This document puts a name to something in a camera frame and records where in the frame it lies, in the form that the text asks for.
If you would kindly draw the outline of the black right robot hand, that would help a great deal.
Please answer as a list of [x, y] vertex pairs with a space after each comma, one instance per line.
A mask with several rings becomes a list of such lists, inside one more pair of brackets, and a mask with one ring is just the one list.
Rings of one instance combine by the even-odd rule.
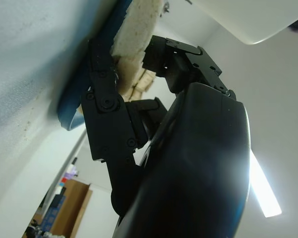
[[81, 105], [93, 160], [106, 164], [116, 238], [231, 238], [249, 193], [244, 105], [201, 47], [153, 36], [144, 68], [176, 98], [124, 102], [109, 49], [89, 42]]

